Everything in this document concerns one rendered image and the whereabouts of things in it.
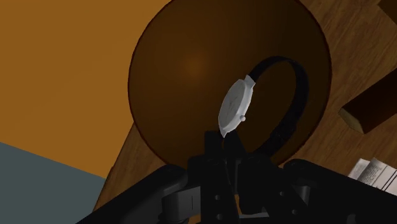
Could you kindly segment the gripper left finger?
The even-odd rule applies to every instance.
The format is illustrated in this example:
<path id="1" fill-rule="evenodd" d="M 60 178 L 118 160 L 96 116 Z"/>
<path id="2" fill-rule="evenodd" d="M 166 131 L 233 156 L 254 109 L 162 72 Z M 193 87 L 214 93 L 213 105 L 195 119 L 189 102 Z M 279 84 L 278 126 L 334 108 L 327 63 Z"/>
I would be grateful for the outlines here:
<path id="1" fill-rule="evenodd" d="M 218 131 L 205 132 L 204 154 L 189 159 L 187 173 L 188 186 L 162 199 L 166 224 L 188 224 L 197 214 L 197 224 L 239 224 Z"/>

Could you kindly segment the wooden table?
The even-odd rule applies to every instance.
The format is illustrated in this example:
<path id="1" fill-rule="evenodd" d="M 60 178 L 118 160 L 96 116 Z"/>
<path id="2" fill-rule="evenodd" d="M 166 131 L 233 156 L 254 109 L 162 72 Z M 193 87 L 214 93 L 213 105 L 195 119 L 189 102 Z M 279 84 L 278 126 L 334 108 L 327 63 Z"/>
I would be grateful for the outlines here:
<path id="1" fill-rule="evenodd" d="M 299 0 L 314 16 L 329 47 L 331 87 L 324 114 L 290 158 L 304 158 L 347 174 L 360 158 L 397 166 L 397 115 L 368 134 L 352 130 L 339 109 L 397 67 L 397 25 L 380 0 Z M 112 166 L 98 206 L 168 164 L 141 137 L 135 123 Z"/>

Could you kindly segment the brown round bowl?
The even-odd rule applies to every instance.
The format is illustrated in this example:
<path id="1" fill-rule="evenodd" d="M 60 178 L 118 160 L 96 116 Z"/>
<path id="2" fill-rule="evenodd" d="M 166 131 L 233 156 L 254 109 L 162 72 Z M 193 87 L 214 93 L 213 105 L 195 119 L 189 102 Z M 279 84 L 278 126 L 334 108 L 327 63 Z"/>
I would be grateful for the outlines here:
<path id="1" fill-rule="evenodd" d="M 309 96 L 296 131 L 273 155 L 292 157 L 318 126 L 330 95 L 331 57 L 321 26 L 299 0 L 171 0 L 150 21 L 129 69 L 129 104 L 150 149 L 186 167 L 218 129 L 228 89 L 271 56 L 300 63 Z"/>

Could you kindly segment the dark brown book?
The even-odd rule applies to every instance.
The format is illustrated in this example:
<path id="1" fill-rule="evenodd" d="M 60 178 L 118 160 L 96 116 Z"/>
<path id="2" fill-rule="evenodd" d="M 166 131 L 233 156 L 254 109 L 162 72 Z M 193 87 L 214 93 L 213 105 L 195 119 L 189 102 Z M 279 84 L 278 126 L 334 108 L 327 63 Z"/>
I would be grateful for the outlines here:
<path id="1" fill-rule="evenodd" d="M 397 113 L 397 68 L 343 105 L 338 114 L 366 134 Z"/>

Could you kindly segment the dark brown block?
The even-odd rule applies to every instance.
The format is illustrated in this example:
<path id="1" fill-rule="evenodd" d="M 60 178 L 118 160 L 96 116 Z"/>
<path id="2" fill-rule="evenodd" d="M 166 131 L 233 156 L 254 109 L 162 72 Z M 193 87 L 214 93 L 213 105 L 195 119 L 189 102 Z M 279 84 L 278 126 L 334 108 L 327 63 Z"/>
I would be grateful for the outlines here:
<path id="1" fill-rule="evenodd" d="M 397 25 L 397 0 L 380 0 L 378 6 Z"/>

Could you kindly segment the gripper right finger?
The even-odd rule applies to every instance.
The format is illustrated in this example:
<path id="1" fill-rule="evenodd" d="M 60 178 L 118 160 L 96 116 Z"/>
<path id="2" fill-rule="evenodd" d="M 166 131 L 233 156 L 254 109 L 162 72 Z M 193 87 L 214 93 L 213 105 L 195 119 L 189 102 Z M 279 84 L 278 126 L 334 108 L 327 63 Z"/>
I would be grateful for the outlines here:
<path id="1" fill-rule="evenodd" d="M 239 195 L 242 224 L 311 224 L 307 204 L 291 180 L 268 156 L 247 153 L 236 131 L 225 135 L 226 166 L 233 190 Z M 266 212 L 266 217 L 252 217 Z"/>

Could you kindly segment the white wristwatch with black strap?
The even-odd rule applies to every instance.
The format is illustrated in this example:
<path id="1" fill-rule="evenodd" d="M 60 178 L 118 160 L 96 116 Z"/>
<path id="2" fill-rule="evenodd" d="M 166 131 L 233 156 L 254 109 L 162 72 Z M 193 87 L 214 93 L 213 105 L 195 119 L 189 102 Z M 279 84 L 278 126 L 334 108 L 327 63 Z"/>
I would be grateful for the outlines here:
<path id="1" fill-rule="evenodd" d="M 309 95 L 309 79 L 303 66 L 297 61 L 273 56 L 259 62 L 242 80 L 237 80 L 228 90 L 218 114 L 218 126 L 222 137 L 234 131 L 246 120 L 246 113 L 253 96 L 253 89 L 259 77 L 271 66 L 288 62 L 295 72 L 295 94 L 285 116 L 270 133 L 270 137 L 256 149 L 271 157 L 280 150 L 295 133 L 297 123 L 305 109 Z"/>

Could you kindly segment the white printed paper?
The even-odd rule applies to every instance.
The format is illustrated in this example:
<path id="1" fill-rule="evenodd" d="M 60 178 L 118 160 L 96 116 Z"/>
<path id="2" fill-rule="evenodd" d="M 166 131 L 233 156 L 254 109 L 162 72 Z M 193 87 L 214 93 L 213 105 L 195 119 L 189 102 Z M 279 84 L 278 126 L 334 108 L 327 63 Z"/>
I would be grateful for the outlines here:
<path id="1" fill-rule="evenodd" d="M 348 175 L 350 178 L 397 196 L 397 169 L 376 158 L 360 158 Z"/>

